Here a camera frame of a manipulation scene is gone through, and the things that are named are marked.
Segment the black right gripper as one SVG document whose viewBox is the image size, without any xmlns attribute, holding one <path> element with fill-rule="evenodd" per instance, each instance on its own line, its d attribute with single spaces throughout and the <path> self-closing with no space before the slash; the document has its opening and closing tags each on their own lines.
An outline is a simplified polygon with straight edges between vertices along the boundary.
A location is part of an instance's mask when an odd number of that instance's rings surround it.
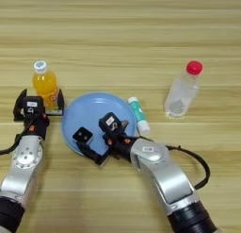
<svg viewBox="0 0 241 233">
<path fill-rule="evenodd" d="M 123 120 L 121 121 L 121 125 L 123 128 L 126 128 L 129 125 L 129 122 Z M 128 136 L 124 132 L 105 132 L 103 139 L 108 146 L 108 150 L 103 155 L 99 155 L 83 142 L 78 142 L 77 146 L 85 157 L 93 160 L 97 165 L 102 165 L 110 156 L 131 161 L 131 148 L 136 142 L 137 137 Z"/>
</svg>

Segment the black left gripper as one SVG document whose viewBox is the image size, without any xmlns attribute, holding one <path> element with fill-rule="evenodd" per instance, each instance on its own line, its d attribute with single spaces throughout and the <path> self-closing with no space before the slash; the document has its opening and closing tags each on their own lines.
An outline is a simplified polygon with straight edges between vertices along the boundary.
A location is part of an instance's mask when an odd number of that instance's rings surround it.
<svg viewBox="0 0 241 233">
<path fill-rule="evenodd" d="M 43 140 L 46 137 L 47 127 L 50 124 L 51 117 L 61 117 L 65 107 L 64 96 L 62 90 L 59 89 L 57 95 L 57 107 L 59 110 L 47 110 L 26 112 L 22 114 L 24 108 L 24 98 L 26 97 L 27 89 L 24 89 L 18 96 L 13 109 L 13 116 L 15 122 L 24 121 L 24 135 L 38 136 Z"/>
</svg>

